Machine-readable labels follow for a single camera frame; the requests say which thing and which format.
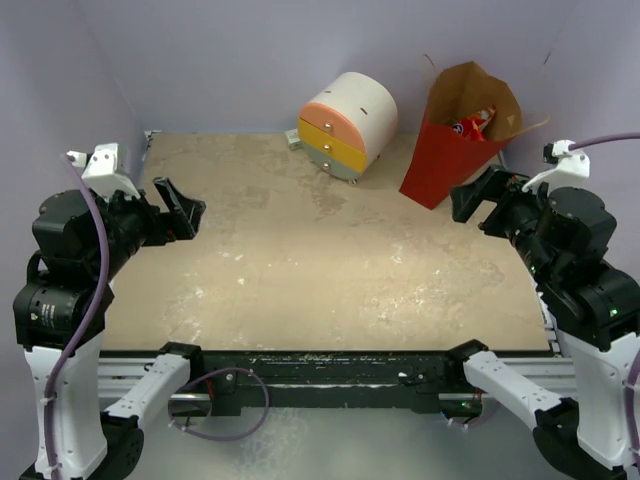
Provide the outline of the red brown paper bag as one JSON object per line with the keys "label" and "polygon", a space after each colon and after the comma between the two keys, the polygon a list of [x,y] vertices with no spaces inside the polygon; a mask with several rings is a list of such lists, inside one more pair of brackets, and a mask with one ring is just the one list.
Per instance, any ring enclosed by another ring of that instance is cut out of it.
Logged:
{"label": "red brown paper bag", "polygon": [[[461,138],[451,126],[494,105],[494,118],[484,129],[485,141]],[[436,208],[518,136],[546,124],[523,119],[509,85],[474,61],[440,71],[427,97],[412,161],[399,192],[416,203]]]}

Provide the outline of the red snack bag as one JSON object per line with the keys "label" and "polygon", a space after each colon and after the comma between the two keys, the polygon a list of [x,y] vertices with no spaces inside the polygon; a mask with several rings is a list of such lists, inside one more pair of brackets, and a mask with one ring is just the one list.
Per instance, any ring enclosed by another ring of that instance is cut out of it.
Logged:
{"label": "red snack bag", "polygon": [[496,107],[491,105],[474,114],[466,116],[455,122],[451,128],[461,137],[470,141],[485,141],[484,129],[496,114]]}

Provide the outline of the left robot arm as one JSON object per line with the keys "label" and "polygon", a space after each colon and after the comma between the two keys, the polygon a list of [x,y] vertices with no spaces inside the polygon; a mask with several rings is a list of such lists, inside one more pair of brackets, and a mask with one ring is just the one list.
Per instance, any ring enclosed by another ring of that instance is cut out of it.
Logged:
{"label": "left robot arm", "polygon": [[108,408],[100,405],[111,281],[140,249],[194,238],[206,209],[167,178],[156,178],[154,186],[161,206],[151,205],[143,191],[116,191],[102,200],[81,188],[47,198],[33,222],[38,248],[13,302],[37,401],[38,456],[28,479],[128,477],[141,457],[145,428],[167,409],[170,396],[205,382],[201,349],[170,342],[126,395]]}

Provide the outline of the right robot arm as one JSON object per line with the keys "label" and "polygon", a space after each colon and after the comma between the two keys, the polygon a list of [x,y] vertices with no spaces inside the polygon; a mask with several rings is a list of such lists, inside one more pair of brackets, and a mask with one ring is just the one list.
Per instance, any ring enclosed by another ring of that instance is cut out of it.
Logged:
{"label": "right robot arm", "polygon": [[522,259],[567,346],[577,394],[538,386],[475,340],[451,351],[445,380],[493,396],[527,425],[557,471],[623,479],[639,465],[639,285],[605,260],[617,222],[600,197],[527,182],[491,166],[452,188],[452,217],[464,223],[493,203],[480,229],[509,241]]}

